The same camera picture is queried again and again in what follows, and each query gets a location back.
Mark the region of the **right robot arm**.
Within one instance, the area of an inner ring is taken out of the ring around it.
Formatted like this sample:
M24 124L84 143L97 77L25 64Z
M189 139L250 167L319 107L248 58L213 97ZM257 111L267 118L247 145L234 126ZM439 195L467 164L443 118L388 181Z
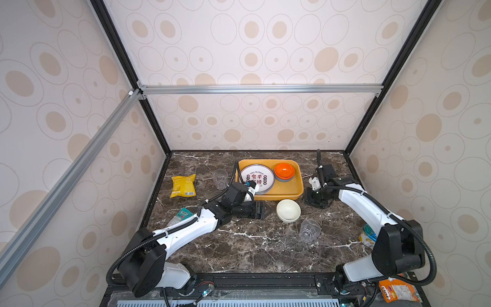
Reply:
M375 245L370 255L339 265L333 283L338 291L346 285L374 283L395 278L411 285L429 285L437 276L436 258L423 239L423 228L405 220L368 194L350 176L339 177L332 165L321 162L309 179L304 201L326 209L338 200L355 211L374 231Z

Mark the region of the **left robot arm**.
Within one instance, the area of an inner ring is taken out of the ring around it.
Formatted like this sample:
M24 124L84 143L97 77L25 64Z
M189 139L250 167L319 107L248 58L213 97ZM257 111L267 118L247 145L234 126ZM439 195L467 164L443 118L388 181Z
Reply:
M228 224L234 217L264 219L267 207L255 199L258 190L253 181L233 182L221 194L207 200L190 218L154 232L146 228L138 230L108 269L107 284L127 286L137 298L154 288L185 288L190 284L192 274L182 264L168 264L167 259L193 240Z

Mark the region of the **cream white bowl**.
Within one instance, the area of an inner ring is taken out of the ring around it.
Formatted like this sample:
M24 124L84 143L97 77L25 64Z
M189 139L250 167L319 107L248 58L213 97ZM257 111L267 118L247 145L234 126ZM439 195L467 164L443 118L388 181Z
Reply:
M296 222L301 215L301 208L294 200L281 200L276 206L276 214L285 223Z

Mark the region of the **orange white bowl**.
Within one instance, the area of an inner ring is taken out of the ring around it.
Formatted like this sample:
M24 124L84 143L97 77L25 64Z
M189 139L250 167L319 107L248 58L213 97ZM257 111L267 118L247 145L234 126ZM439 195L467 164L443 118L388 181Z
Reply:
M287 162L280 162L274 167L274 174L279 177L289 178L295 176L295 168Z

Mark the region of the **blue bowl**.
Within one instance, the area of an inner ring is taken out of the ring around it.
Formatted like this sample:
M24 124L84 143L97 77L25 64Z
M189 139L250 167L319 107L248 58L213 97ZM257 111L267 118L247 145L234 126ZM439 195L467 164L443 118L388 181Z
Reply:
M289 178L283 178L283 177L279 177L277 175L275 175L275 179L280 181L280 182L290 182L291 180L294 179L295 176L291 176Z

